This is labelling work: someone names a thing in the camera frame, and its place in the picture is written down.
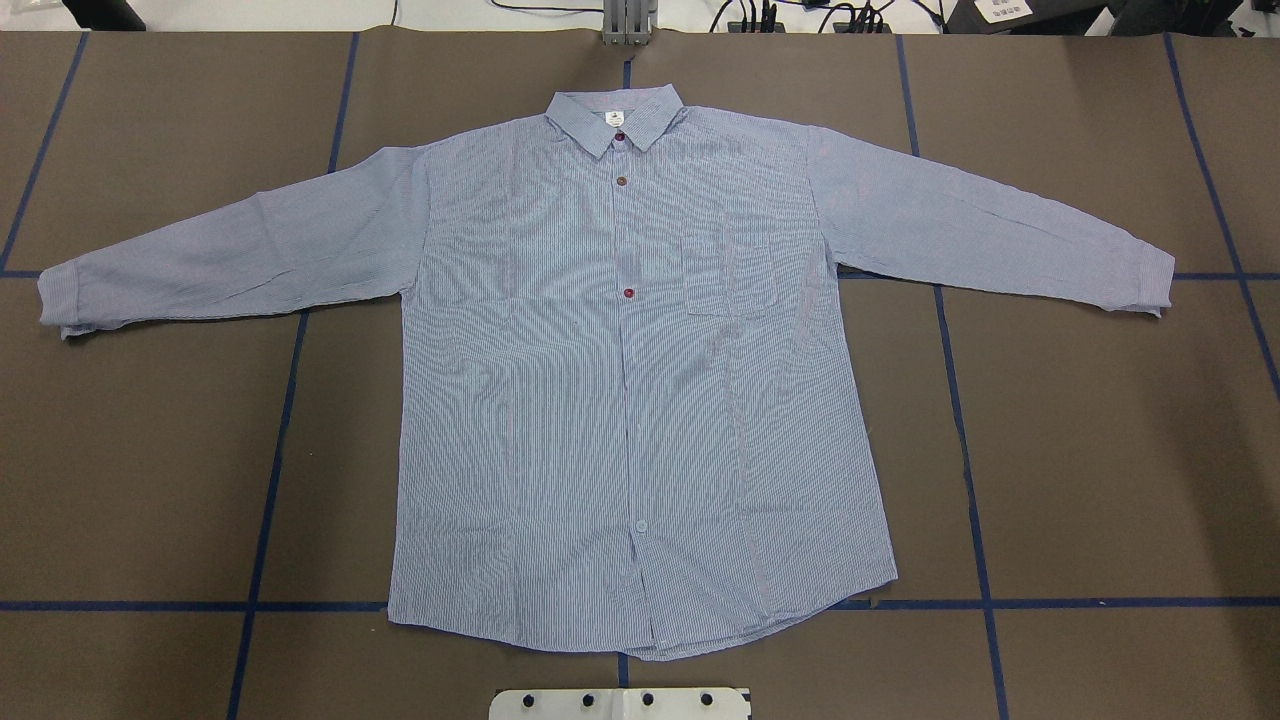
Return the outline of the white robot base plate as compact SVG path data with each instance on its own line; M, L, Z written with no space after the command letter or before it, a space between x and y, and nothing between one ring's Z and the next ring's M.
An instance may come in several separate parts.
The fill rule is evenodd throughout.
M751 719L749 689L730 687L502 691L489 719Z

